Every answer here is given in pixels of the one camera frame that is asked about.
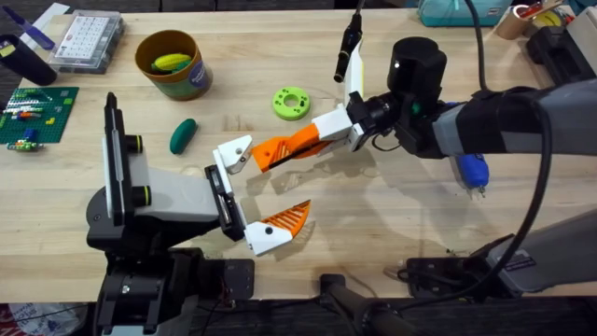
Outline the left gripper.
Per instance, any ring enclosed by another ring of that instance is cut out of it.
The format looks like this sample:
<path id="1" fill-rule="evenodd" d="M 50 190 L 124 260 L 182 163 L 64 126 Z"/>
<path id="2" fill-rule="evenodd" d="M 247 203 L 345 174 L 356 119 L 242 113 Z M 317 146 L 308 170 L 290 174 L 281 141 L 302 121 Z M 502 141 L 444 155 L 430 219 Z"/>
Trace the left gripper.
<path id="1" fill-rule="evenodd" d="M 124 139 L 102 139 L 104 187 L 87 208 L 87 244 L 105 253 L 162 253 L 220 229 L 232 241 L 244 238 L 256 256 L 290 243 L 302 230 L 311 200 L 245 225 L 228 175 L 251 158 L 253 138 L 244 135 L 213 151 L 205 176 L 152 168 L 141 148 Z"/>

